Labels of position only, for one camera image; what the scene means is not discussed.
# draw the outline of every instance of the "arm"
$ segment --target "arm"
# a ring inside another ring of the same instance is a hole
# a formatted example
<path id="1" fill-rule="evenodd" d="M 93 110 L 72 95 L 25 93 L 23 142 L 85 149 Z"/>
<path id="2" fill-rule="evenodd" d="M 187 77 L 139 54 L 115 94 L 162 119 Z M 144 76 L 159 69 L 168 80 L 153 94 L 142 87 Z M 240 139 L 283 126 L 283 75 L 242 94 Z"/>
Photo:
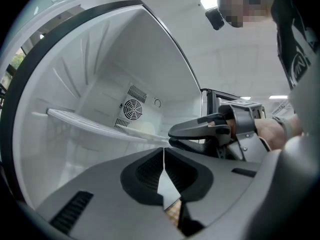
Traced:
<path id="1" fill-rule="evenodd" d="M 298 116 L 295 114 L 289 120 L 292 127 L 293 137 L 302 134 L 303 129 Z M 231 136 L 236 137 L 236 122 L 234 119 L 226 121 L 231 126 Z M 286 144 L 286 134 L 283 127 L 274 119 L 264 118 L 255 119 L 255 127 L 257 129 L 259 137 L 266 140 L 272 150 L 282 149 Z"/>

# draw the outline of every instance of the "ceiling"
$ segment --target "ceiling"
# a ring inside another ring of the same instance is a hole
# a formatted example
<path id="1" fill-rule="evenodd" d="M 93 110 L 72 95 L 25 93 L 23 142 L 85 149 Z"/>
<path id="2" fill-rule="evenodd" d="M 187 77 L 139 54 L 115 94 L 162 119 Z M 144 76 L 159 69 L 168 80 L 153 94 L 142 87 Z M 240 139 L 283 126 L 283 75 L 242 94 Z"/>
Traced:
<path id="1" fill-rule="evenodd" d="M 91 0 L 88 9 L 121 0 Z M 289 85 L 277 55 L 277 30 L 272 21 L 246 28 L 228 24 L 215 31 L 200 0 L 142 0 L 175 37 L 202 88 L 251 96 L 271 113 L 287 95 Z"/>

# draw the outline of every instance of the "gray plastic surface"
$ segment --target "gray plastic surface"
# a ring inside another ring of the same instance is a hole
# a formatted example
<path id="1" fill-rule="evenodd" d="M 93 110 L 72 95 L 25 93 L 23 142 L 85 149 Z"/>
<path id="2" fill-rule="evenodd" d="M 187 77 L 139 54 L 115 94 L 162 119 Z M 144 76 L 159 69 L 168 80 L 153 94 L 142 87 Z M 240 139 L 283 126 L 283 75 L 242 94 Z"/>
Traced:
<path id="1" fill-rule="evenodd" d="M 70 231 L 74 239 L 183 239 L 161 206 L 143 205 L 122 188 L 120 174 L 132 162 L 155 149 L 95 165 L 51 194 L 37 212 L 47 221 L 77 193 L 94 194 Z"/>
<path id="2" fill-rule="evenodd" d="M 296 136 L 286 143 L 267 196 L 250 225 L 249 239 L 270 239 L 301 203 L 307 202 L 308 195 L 319 184 L 319 140 L 320 134 L 314 134 Z M 316 212 L 317 208 L 315 205 L 309 212 Z"/>
<path id="3" fill-rule="evenodd" d="M 192 240 L 242 240 L 247 233 L 251 219 L 264 200 L 280 155 L 280 150 L 269 152 L 263 159 L 260 168 L 250 186 L 205 230 L 190 239 Z"/>
<path id="4" fill-rule="evenodd" d="M 174 150 L 199 164 L 205 165 L 213 174 L 213 185 L 206 196 L 186 206 L 193 220 L 205 226 L 210 225 L 223 215 L 246 191 L 253 178 L 231 172 L 241 168 L 257 172 L 260 164 L 245 161 L 224 160 L 174 148 Z"/>
<path id="5" fill-rule="evenodd" d="M 240 145 L 237 141 L 234 141 L 227 146 L 225 154 L 225 157 L 227 157 L 230 154 L 235 160 L 245 160 L 244 155 L 242 154 L 242 151 L 240 149 Z"/>
<path id="6" fill-rule="evenodd" d="M 115 160 L 95 165 L 65 184 L 51 194 L 36 210 L 45 220 L 50 221 L 56 213 L 79 190 L 94 194 L 85 208 L 70 237 L 75 239 L 183 239 L 165 215 L 161 206 L 139 204 L 133 200 L 122 188 L 120 174 L 130 163 L 148 155 L 152 150 L 138 152 Z M 183 151 L 174 148 L 182 156 L 205 165 L 213 173 L 213 185 L 207 195 L 200 201 L 188 202 L 187 208 L 193 220 L 210 226 L 219 221 L 230 209 L 237 206 L 239 200 L 247 195 L 253 181 L 259 177 L 251 178 L 231 172 L 234 168 L 257 171 L 261 164 L 235 160 L 223 160 Z M 257 208 L 267 192 L 273 174 L 275 162 L 262 163 L 264 170 L 263 180 L 258 185 L 258 195 L 247 195 L 243 202 Z M 227 221 L 227 231 L 232 229 Z"/>
<path id="7" fill-rule="evenodd" d="M 233 157 L 247 162 L 261 163 L 268 150 L 255 133 L 255 120 L 251 108 L 245 105 L 228 104 L 220 106 L 219 112 L 222 114 L 232 112 L 234 116 L 236 143 L 239 147 L 236 147 L 235 143 L 231 144 L 230 152 Z"/>

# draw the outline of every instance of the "circular fan grille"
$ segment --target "circular fan grille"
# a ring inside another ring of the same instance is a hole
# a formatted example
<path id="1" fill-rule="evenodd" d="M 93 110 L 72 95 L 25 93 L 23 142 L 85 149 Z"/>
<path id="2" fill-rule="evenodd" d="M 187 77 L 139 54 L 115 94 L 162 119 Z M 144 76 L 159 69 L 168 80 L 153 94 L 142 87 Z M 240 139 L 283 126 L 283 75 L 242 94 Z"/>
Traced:
<path id="1" fill-rule="evenodd" d="M 130 99 L 124 104 L 123 112 L 129 120 L 137 120 L 142 115 L 142 106 L 137 100 Z"/>

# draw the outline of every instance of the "black vent slot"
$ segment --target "black vent slot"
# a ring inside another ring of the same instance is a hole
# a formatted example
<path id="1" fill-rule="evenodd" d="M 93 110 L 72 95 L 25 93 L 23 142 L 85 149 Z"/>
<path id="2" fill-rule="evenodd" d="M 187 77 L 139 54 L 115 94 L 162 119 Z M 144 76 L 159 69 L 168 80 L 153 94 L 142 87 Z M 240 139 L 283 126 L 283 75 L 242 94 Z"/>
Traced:
<path id="1" fill-rule="evenodd" d="M 197 170 L 173 155 L 165 154 L 165 170 L 179 193 L 191 186 L 198 178 Z"/>
<path id="2" fill-rule="evenodd" d="M 129 122 L 125 121 L 125 120 L 122 120 L 120 118 L 117 118 L 116 121 L 115 121 L 115 124 L 114 124 L 114 127 L 115 128 L 118 128 L 118 129 L 122 129 L 120 126 L 125 126 L 127 127 L 129 125 Z"/>
<path id="3" fill-rule="evenodd" d="M 57 230 L 68 235 L 94 195 L 79 191 L 50 221 Z"/>
<path id="4" fill-rule="evenodd" d="M 138 166 L 135 175 L 137 179 L 148 189 L 157 192 L 159 179 L 164 169 L 163 153 L 160 152 Z"/>
<path id="5" fill-rule="evenodd" d="M 247 170 L 242 168 L 234 168 L 231 172 L 235 174 L 251 177 L 251 178 L 254 178 L 257 174 L 257 172 L 254 170 Z"/>
<path id="6" fill-rule="evenodd" d="M 134 85 L 131 85 L 128 94 L 142 103 L 146 102 L 147 94 Z"/>

